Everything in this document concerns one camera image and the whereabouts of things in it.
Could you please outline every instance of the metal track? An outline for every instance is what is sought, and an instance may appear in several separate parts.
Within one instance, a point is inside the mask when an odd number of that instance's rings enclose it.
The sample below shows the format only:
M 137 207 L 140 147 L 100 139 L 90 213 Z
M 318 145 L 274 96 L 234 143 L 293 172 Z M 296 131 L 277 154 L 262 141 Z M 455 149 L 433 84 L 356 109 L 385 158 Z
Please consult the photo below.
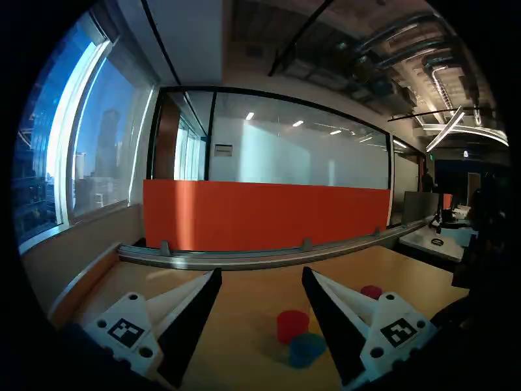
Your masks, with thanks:
M 383 245 L 423 227 L 426 223 L 427 220 L 421 220 L 376 235 L 315 246 L 308 252 L 303 252 L 300 248 L 259 252 L 173 252 L 167 257 L 152 248 L 120 246 L 118 253 L 121 261 L 162 268 L 213 270 L 220 267 L 223 270 L 257 270 L 315 262 Z

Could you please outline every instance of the orange panel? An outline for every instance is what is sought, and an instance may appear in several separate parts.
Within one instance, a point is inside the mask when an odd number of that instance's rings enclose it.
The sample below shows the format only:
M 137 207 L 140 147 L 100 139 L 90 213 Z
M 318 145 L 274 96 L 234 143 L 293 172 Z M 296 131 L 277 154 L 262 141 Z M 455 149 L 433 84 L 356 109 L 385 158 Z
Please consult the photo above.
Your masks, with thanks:
M 145 180 L 147 246 L 244 251 L 322 244 L 386 228 L 389 190 Z
M 450 209 L 452 203 L 452 194 L 444 194 L 444 209 Z

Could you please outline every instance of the window sill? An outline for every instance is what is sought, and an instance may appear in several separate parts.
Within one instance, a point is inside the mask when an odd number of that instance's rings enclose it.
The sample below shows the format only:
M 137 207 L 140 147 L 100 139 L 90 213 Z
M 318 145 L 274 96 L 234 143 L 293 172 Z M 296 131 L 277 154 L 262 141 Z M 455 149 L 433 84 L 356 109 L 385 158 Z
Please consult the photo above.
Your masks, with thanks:
M 128 205 L 128 201 L 119 201 L 117 203 L 114 203 L 112 205 L 108 205 L 106 207 L 103 207 L 101 209 L 94 210 L 90 213 L 84 214 L 80 216 L 79 218 L 76 218 L 74 223 L 72 224 L 60 224 L 56 227 L 52 227 L 51 229 L 48 229 L 47 231 L 43 231 L 32 238 L 26 240 L 22 244 L 18 246 L 18 252 L 20 253 L 20 256 L 23 256 L 25 253 L 27 253 L 29 250 L 32 250 L 33 248 L 37 247 L 39 244 L 47 241 L 50 238 L 57 237 L 61 235 L 63 232 L 68 231 L 71 228 L 78 227 L 83 224 L 89 224 L 91 222 L 95 222 L 99 220 L 100 218 L 106 217 L 112 213 L 116 213 L 120 210 L 126 209 L 126 208 L 132 208 L 138 204 L 134 205 Z

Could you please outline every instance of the wooden table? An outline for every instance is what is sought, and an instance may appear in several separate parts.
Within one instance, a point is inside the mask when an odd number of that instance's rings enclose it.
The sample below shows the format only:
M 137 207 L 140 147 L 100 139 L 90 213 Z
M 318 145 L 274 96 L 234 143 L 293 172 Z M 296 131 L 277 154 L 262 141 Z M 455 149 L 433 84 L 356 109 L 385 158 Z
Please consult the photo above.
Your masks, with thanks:
M 394 291 L 429 318 L 467 293 L 451 287 L 450 273 L 379 246 L 307 265 L 352 289 L 371 284 Z M 293 369 L 285 363 L 288 348 L 276 338 L 281 311 L 310 313 L 302 268 L 223 272 L 182 390 L 340 389 L 329 352 L 307 369 Z M 129 291 L 151 298 L 202 273 L 120 262 L 93 289 L 76 320 L 89 322 Z M 320 332 L 313 314 L 310 331 Z

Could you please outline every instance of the blue cup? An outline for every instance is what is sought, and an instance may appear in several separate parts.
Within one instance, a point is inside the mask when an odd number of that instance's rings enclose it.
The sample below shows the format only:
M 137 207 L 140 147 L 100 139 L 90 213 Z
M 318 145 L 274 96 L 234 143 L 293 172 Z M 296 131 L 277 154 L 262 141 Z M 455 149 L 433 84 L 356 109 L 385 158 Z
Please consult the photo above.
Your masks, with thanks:
M 289 364 L 293 368 L 307 368 L 326 351 L 326 347 L 326 341 L 318 334 L 296 336 L 289 344 Z

